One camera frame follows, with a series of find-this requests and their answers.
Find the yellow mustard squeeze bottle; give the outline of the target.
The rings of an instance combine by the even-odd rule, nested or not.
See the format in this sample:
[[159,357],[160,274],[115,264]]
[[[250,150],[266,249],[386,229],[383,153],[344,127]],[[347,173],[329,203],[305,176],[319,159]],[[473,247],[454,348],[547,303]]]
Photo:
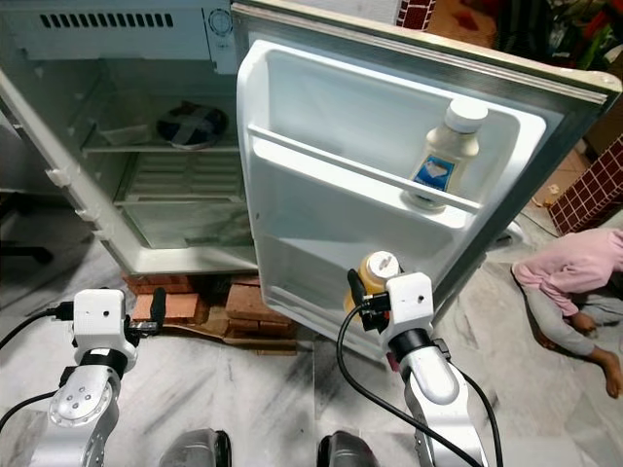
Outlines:
[[[393,277],[400,275],[402,267],[396,255],[388,252],[374,252],[362,259],[360,266],[356,268],[365,281],[369,295],[381,293],[385,285]],[[347,311],[347,294],[344,298],[344,310]]]

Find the clear fridge crisper drawer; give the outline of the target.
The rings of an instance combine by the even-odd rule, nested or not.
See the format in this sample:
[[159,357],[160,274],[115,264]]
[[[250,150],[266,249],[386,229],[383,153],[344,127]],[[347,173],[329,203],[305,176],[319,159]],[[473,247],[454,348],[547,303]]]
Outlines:
[[250,246],[246,205],[234,201],[124,201],[119,204],[146,246]]

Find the glass fridge shelf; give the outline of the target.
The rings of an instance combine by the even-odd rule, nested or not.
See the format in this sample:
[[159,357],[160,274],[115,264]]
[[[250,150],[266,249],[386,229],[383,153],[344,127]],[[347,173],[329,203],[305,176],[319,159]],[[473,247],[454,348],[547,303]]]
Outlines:
[[93,136],[80,148],[82,153],[213,153],[213,155],[237,155],[239,144],[235,139],[223,141],[199,150],[186,150],[173,146],[172,143],[160,138],[152,138],[136,144],[111,144],[103,136]]

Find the silver fridge door white inside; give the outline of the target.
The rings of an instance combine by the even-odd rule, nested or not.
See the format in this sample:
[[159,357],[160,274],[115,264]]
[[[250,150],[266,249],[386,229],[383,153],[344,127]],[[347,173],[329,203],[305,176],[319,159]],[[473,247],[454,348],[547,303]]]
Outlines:
[[[390,252],[432,277],[436,310],[615,99],[605,72],[279,0],[237,0],[236,116],[264,302],[325,337],[348,269]],[[454,99],[487,107],[480,156],[441,212],[405,203],[424,135]]]

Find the white fridge cabinet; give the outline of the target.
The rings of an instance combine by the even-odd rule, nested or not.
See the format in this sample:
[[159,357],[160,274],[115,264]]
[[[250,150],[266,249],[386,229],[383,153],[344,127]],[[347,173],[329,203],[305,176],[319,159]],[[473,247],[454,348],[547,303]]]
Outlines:
[[48,162],[48,177],[129,274],[253,270],[250,246],[146,246],[120,203],[243,203],[243,164],[213,153],[82,153],[161,137],[186,99],[230,116],[245,45],[231,0],[3,0],[3,99]]

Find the single red brick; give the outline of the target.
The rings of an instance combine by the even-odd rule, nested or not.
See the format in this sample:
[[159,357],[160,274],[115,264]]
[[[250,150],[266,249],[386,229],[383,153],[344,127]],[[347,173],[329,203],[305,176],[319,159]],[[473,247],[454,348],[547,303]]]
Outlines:
[[165,294],[165,325],[206,323],[212,304],[200,294]]

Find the stacked red bricks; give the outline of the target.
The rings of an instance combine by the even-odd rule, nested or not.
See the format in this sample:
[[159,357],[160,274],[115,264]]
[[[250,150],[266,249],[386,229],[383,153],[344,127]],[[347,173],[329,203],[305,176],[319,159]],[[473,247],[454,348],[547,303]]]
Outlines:
[[264,303],[258,277],[232,281],[224,311],[227,337],[294,340],[300,326]]

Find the dark grey robot left leg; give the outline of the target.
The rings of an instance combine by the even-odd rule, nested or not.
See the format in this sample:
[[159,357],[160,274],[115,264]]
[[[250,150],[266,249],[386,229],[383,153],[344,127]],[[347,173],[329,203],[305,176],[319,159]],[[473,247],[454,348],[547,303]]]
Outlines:
[[161,455],[157,467],[231,467],[230,436],[223,430],[192,430],[182,433]]

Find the dark grey robot leg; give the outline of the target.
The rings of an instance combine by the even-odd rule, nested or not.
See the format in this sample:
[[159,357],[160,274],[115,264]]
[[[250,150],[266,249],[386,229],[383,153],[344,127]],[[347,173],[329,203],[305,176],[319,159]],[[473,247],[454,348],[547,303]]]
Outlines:
[[384,467],[370,446],[343,430],[329,433],[317,445],[316,467]]
[[157,467],[231,467],[230,436],[223,430],[192,430],[182,433],[161,455]]

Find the dark grey robot right leg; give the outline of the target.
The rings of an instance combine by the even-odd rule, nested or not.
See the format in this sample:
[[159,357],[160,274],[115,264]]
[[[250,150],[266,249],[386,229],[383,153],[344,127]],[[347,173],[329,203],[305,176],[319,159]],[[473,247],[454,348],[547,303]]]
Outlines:
[[343,430],[329,433],[317,445],[316,467],[384,467],[370,446]]

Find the white mayonnaise bottle blue label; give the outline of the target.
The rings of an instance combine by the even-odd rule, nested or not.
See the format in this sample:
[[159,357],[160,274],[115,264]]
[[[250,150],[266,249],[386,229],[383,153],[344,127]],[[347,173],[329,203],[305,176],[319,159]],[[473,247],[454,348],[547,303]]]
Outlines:
[[463,174],[479,156],[479,130],[489,113],[490,108],[481,99],[453,99],[441,124],[424,135],[421,160],[410,181],[461,197]]

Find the dark round bowl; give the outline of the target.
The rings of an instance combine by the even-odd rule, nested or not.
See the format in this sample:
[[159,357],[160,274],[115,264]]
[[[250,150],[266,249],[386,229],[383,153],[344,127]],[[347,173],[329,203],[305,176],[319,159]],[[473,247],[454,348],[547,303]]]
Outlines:
[[186,101],[165,112],[155,123],[156,133],[178,150],[217,146],[230,129],[230,116],[221,108]]

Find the person in pink shirt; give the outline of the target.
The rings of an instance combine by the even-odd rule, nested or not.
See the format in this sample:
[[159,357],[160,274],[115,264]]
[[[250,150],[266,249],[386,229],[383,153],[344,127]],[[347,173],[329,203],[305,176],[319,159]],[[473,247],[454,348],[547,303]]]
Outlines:
[[623,324],[623,230],[557,237],[513,264],[511,274],[535,341],[597,365],[608,396],[623,395],[623,361],[592,340],[598,326]]

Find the green potted plants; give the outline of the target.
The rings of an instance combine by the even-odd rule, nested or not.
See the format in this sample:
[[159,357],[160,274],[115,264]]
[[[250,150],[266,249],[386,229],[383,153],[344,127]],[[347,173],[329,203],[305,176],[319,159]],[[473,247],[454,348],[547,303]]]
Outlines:
[[502,0],[494,48],[547,65],[606,71],[623,59],[623,0]]

